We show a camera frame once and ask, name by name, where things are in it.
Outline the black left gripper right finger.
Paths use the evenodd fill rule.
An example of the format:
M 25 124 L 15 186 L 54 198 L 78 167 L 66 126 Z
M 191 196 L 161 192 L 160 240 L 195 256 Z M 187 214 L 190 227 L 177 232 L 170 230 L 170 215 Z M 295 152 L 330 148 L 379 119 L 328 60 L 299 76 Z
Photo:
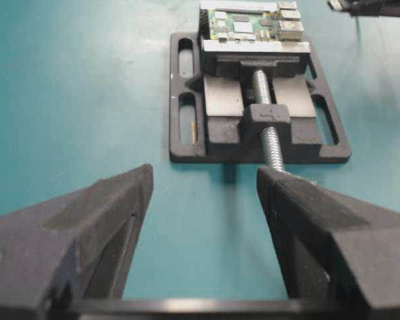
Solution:
M 290 298 L 400 319 L 400 213 L 268 167 L 257 194 Z

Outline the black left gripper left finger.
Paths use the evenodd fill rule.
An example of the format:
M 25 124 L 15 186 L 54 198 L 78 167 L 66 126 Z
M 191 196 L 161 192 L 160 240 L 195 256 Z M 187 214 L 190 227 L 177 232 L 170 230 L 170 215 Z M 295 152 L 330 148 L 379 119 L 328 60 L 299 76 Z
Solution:
M 144 164 L 0 216 L 0 319 L 120 298 L 152 194 Z

